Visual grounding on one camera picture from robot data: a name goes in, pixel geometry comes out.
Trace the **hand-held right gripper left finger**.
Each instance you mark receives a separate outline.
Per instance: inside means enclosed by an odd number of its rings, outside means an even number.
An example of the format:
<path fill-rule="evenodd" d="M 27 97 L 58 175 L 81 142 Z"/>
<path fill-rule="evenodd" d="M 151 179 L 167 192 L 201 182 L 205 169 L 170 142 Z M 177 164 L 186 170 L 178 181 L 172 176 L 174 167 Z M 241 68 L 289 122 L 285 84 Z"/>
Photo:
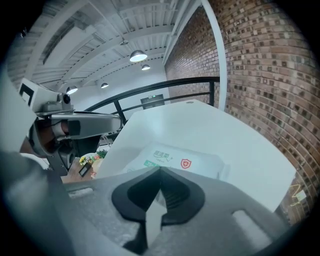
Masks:
<path fill-rule="evenodd" d="M 119 245 L 86 214 L 85 196 L 71 198 L 60 177 L 17 152 L 1 152 L 0 203 L 19 256 L 158 256 L 148 247 L 146 224 Z"/>

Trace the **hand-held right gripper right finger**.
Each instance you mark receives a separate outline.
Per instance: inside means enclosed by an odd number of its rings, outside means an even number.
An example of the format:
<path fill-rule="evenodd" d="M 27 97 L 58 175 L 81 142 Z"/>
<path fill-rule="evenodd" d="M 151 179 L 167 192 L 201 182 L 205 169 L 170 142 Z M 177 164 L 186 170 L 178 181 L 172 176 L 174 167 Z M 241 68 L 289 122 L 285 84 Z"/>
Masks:
<path fill-rule="evenodd" d="M 164 226 L 148 256 L 253 256 L 277 245 L 289 226 L 276 213 L 234 185 L 174 169 L 199 185 L 201 210 L 187 223 Z"/>

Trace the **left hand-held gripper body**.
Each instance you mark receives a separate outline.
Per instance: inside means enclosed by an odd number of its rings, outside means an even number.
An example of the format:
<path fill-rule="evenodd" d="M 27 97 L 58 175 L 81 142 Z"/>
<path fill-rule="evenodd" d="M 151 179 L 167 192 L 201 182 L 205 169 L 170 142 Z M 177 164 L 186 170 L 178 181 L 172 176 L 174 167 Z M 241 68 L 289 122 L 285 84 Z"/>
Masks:
<path fill-rule="evenodd" d="M 18 92 L 36 115 L 27 135 L 28 145 L 36 156 L 47 158 L 52 170 L 60 176 L 66 176 L 76 156 L 71 138 L 67 138 L 68 135 L 57 137 L 54 148 L 47 151 L 41 144 L 37 122 L 51 120 L 51 115 L 54 114 L 73 113 L 70 96 L 55 92 L 26 78 L 22 79 Z"/>

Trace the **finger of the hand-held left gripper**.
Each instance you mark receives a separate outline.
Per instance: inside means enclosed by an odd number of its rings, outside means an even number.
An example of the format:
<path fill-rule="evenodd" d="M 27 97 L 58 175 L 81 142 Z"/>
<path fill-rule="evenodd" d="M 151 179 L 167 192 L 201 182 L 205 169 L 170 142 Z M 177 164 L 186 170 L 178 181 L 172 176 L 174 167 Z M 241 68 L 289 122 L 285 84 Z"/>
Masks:
<path fill-rule="evenodd" d="M 122 126 L 118 115 L 95 112 L 65 112 L 51 115 L 52 121 L 66 121 L 67 138 L 90 138 L 116 132 Z"/>

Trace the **person's left hand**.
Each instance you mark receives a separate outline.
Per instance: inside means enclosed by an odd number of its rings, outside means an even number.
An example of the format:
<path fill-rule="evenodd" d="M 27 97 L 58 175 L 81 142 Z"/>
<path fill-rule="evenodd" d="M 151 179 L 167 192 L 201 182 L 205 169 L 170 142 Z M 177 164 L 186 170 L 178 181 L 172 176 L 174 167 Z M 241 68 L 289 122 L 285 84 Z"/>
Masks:
<path fill-rule="evenodd" d="M 40 120 L 37 122 L 37 128 L 41 145 L 48 152 L 54 148 L 57 137 L 69 134 L 68 122 L 66 120 Z"/>

